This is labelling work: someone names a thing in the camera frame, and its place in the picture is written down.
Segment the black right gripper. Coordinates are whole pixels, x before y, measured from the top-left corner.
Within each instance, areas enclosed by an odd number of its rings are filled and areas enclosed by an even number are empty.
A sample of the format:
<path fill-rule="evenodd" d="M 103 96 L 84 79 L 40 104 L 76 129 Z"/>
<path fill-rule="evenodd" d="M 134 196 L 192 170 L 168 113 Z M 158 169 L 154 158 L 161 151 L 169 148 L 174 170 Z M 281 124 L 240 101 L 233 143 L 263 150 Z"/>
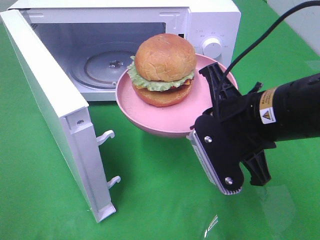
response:
<path fill-rule="evenodd" d="M 259 132 L 262 93 L 241 95 L 224 73 L 218 62 L 199 70 L 208 83 L 215 112 L 199 116 L 186 137 L 209 181 L 229 196 L 242 190 L 240 164 L 249 171 L 251 185 L 264 186 L 271 180 L 264 150 L 276 144 Z"/>

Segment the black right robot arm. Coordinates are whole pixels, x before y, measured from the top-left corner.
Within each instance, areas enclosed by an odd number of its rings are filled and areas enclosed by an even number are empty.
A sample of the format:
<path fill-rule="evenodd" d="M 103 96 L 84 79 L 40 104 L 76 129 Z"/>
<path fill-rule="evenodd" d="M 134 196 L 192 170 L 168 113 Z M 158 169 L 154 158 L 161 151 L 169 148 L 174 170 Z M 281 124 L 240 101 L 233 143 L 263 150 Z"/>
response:
<path fill-rule="evenodd" d="M 279 141 L 320 135 L 320 76 L 304 77 L 265 91 L 256 83 L 241 94 L 218 63 L 199 72 L 208 82 L 212 107 L 188 135 L 208 179 L 224 195 L 241 191 L 249 171 L 253 186 L 270 179 L 265 150 Z"/>

